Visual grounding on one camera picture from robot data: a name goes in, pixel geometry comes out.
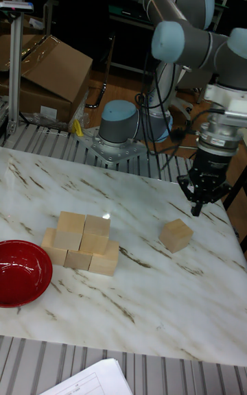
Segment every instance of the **paper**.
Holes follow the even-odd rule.
[[[119,363],[101,360],[41,395],[132,395]]]

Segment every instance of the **white paper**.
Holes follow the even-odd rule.
[[[56,120],[57,112],[58,111],[55,108],[40,106],[40,113],[47,116],[48,118],[53,119],[54,121]]]
[[[43,22],[40,22],[39,20],[35,20],[33,18],[30,19],[29,24],[33,26],[35,29],[44,29],[44,24]]]
[[[132,395],[119,363],[101,360],[41,395]]]

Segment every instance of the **light blue joint cover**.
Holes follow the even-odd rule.
[[[185,48],[185,34],[177,22],[160,22],[152,38],[152,55],[165,63],[175,63]]]
[[[114,99],[105,105],[102,119],[105,121],[123,121],[131,118],[137,111],[136,106],[124,99]]]
[[[235,27],[226,43],[232,52],[247,59],[247,29]]]
[[[168,126],[169,126],[169,129],[171,130],[172,124],[173,124],[173,117],[172,117],[172,115],[170,115],[170,116],[171,116],[171,119],[169,120]],[[163,142],[167,138],[167,136],[169,136],[169,133],[168,133],[168,129],[166,128],[164,133],[162,134],[162,136],[159,137],[155,142]]]
[[[215,9],[215,0],[205,0],[205,24],[203,29],[207,29],[212,21]]]

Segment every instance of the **red bowl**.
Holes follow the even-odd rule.
[[[0,243],[0,307],[19,307],[37,299],[51,282],[47,253],[27,241]]]

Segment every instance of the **stack of wooden blocks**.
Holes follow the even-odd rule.
[[[48,228],[41,247],[51,262],[113,276],[119,243],[109,240],[110,220],[61,212],[57,229]]]

